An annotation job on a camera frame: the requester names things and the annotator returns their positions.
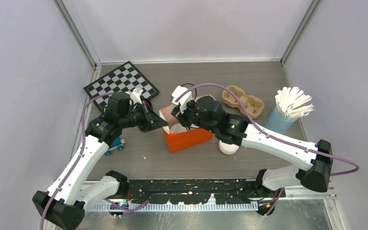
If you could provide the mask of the orange paper bag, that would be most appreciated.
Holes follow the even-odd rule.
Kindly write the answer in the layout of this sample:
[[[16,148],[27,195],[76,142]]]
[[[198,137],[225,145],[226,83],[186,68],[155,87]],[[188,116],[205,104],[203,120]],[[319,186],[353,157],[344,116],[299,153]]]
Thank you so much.
[[[174,107],[171,104],[159,110],[159,116],[168,123],[168,126],[164,126],[162,129],[167,148],[171,153],[210,141],[213,138],[212,133],[197,127],[191,127],[183,133],[170,133],[170,128],[175,124],[179,124],[177,119],[171,115]]]

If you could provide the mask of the white plastic cup lid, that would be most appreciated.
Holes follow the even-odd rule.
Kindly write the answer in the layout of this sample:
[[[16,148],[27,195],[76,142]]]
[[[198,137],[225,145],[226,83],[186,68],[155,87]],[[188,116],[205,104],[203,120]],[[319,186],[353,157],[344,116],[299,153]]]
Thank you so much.
[[[182,126],[181,124],[175,124],[170,128],[170,133],[183,133],[183,132],[187,132],[188,129],[184,126]]]

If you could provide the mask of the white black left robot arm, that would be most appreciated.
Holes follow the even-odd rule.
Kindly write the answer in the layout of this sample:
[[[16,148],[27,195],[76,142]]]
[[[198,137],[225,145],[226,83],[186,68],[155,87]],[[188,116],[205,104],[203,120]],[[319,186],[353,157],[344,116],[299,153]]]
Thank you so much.
[[[129,183],[126,176],[116,171],[107,172],[99,182],[83,191],[81,187],[124,128],[138,127],[146,133],[168,124],[139,93],[114,92],[106,96],[105,113],[92,120],[88,127],[85,127],[85,115],[81,116],[81,145],[64,171],[46,191],[36,191],[32,198],[41,215],[41,230],[45,221],[64,230],[74,230],[92,206],[110,196],[123,198]]]

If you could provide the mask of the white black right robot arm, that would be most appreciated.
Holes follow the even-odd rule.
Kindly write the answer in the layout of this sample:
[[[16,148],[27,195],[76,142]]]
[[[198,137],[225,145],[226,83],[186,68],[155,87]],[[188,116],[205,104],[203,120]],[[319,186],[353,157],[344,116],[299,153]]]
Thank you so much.
[[[327,192],[332,168],[329,142],[301,142],[284,135],[275,139],[273,131],[253,124],[244,116],[225,112],[222,104],[211,96],[197,100],[173,98],[171,103],[174,105],[171,114],[184,127],[204,129],[230,147],[258,149],[290,162],[287,167],[258,172],[254,190],[259,196],[268,196],[272,191],[296,185],[314,192]],[[296,146],[300,143],[304,145],[302,149]]]

